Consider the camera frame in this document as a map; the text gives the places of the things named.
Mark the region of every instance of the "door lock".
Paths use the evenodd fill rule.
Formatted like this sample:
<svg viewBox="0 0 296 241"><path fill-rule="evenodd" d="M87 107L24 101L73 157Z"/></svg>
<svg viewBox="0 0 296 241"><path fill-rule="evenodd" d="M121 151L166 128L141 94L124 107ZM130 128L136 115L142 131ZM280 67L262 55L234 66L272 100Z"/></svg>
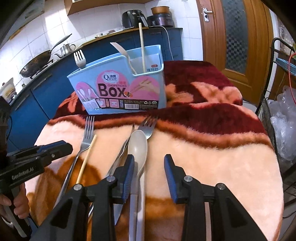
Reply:
<svg viewBox="0 0 296 241"><path fill-rule="evenodd" d="M213 11L208 11L206 7L202 8L203 15L204 15L204 20L205 22L209 22L209 16L208 13L213 13Z"/></svg>

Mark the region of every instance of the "screw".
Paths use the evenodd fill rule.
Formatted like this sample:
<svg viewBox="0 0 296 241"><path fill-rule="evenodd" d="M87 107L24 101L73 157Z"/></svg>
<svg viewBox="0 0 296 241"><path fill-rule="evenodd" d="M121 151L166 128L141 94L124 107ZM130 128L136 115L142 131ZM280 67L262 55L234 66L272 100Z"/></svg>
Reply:
<svg viewBox="0 0 296 241"><path fill-rule="evenodd" d="M192 179L193 179L193 178L192 178L191 176L185 176L185 177L184 177L185 182L191 182Z"/></svg>
<svg viewBox="0 0 296 241"><path fill-rule="evenodd" d="M224 190L226 188L226 186L223 183L218 183L217 188L219 188L220 190Z"/></svg>
<svg viewBox="0 0 296 241"><path fill-rule="evenodd" d="M107 177L107 181L108 182L113 182L115 180L115 177L114 176L108 176Z"/></svg>
<svg viewBox="0 0 296 241"><path fill-rule="evenodd" d="M75 191L78 191L78 190L80 190L82 188L82 185L81 184L76 184L75 186L74 186L74 190Z"/></svg>

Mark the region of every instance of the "floral blanket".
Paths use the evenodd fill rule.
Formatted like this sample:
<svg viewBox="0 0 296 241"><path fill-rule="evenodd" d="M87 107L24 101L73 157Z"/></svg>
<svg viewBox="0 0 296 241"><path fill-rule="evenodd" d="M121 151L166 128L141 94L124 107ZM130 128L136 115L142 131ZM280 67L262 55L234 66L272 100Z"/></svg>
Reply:
<svg viewBox="0 0 296 241"><path fill-rule="evenodd" d="M163 167L163 158L169 153L177 166L201 183L225 183L267 240L276 241L283 213L282 180L273 147L258 117L242 106L239 90L210 63L168 61L164 74L167 108L95 116L97 141L81 183L88 186L99 182L129 136L132 124L157 115L156 128L148 140L145 240L181 240L184 205L172 202ZM80 149L86 116L73 93L61 103L36 141L36 145L44 145L64 140L73 145L70 156L54 161L43 174L26 182L31 214L38 224L52 210ZM75 184L85 155L78 159L68 188ZM124 205L115 227L117 240L128 240L128 214L129 206ZM87 240L91 240L90 232L91 222Z"/></svg>

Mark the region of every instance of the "wok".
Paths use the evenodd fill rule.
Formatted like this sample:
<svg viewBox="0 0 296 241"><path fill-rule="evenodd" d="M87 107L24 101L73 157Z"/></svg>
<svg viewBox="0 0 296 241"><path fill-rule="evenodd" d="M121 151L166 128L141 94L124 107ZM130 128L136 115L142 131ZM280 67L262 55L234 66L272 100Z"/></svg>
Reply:
<svg viewBox="0 0 296 241"><path fill-rule="evenodd" d="M51 50L47 50L33 58L29 63L27 63L23 67L23 69L20 71L20 75L27 78L36 74L42 67L44 67L48 63L52 54L52 50L59 44L63 43L70 36L71 34L64 37L55 46L53 46Z"/></svg>

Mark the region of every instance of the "metal teapot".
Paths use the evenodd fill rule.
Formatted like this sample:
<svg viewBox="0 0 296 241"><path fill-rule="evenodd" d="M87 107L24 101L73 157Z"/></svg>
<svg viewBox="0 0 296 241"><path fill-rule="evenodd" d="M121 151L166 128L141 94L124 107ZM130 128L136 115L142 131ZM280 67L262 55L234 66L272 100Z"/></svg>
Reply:
<svg viewBox="0 0 296 241"><path fill-rule="evenodd" d="M74 50L76 49L76 46L75 44L64 44L62 47L61 47L61 53L62 55L59 55L58 53L55 53L55 55L57 55L59 58L62 58L62 57L65 57L66 55L72 53Z"/></svg>

